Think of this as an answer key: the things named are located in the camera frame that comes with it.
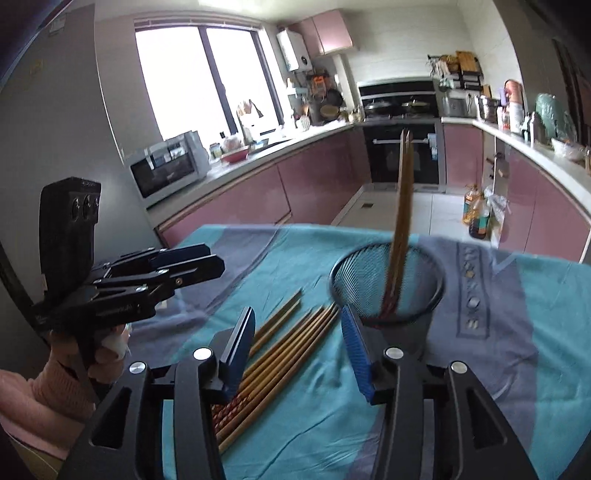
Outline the pink left sleeve forearm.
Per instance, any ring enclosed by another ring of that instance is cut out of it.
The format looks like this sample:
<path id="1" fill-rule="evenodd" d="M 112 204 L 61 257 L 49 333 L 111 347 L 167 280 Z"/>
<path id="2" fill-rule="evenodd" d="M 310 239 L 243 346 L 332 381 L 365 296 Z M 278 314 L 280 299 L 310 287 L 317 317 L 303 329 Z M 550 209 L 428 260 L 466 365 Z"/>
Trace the pink left sleeve forearm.
<path id="1" fill-rule="evenodd" d="M 36 378 L 1 372 L 1 425 L 21 443 L 63 460 L 95 411 L 85 389 L 50 355 Z"/>

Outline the left hand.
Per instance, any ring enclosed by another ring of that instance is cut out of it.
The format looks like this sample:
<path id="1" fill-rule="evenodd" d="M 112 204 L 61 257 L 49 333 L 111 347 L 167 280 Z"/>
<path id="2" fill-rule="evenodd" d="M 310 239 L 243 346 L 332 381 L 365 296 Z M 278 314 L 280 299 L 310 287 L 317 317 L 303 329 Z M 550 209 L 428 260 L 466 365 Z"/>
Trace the left hand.
<path id="1" fill-rule="evenodd" d="M 124 357 L 128 351 L 131 326 L 119 325 L 111 329 L 98 343 L 94 360 L 86 372 L 90 379 L 101 384 L 114 383 L 122 373 Z M 51 355 L 71 378 L 77 380 L 74 361 L 78 357 L 78 344 L 73 337 L 51 331 L 49 334 Z"/>

